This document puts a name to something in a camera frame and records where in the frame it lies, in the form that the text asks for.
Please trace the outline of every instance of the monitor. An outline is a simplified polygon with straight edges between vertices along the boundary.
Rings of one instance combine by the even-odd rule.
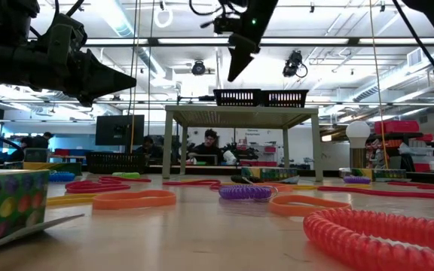
[[[143,143],[145,115],[134,115],[133,143]],[[132,136],[132,116],[100,116],[96,118],[97,146],[130,146]]]

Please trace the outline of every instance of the person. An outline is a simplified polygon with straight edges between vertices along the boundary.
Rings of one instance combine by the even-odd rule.
[[[215,165],[215,157],[199,157],[199,155],[216,155],[217,165],[220,165],[224,157],[222,151],[216,146],[217,132],[212,129],[205,131],[203,143],[195,147],[188,154],[188,158],[197,159],[199,162],[206,162],[208,165]]]
[[[50,139],[53,137],[51,132],[44,132],[43,136],[37,135],[33,138],[32,148],[48,148]]]
[[[32,138],[27,136],[20,140],[20,147],[22,150],[15,150],[6,159],[6,162],[20,162],[24,160],[24,149],[32,148]]]
[[[148,158],[161,159],[164,156],[162,148],[154,145],[154,140],[150,136],[143,138],[143,145],[135,150],[138,154],[145,154]]]

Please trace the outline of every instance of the white table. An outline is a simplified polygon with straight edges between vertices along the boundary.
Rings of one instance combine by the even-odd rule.
[[[165,144],[162,175],[170,178],[173,120],[182,126],[182,155],[187,153],[189,127],[281,129],[284,139],[284,166],[289,167],[288,130],[311,119],[313,156],[316,181],[322,181],[321,137],[318,109],[316,108],[264,108],[237,106],[167,105]],[[180,162],[180,174],[185,174],[185,159]]]

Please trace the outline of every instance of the black basket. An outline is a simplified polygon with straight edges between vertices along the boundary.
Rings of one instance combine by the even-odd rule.
[[[88,172],[112,174],[114,172],[145,172],[144,154],[114,154],[106,152],[87,153]]]
[[[264,107],[303,108],[309,90],[262,90]]]
[[[214,90],[218,106],[258,106],[261,90]]]

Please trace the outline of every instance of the pink coiled cord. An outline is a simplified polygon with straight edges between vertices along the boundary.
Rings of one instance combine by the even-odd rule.
[[[434,220],[327,209],[308,215],[304,232],[326,253],[357,270],[434,271]],[[405,248],[369,236],[427,248]]]

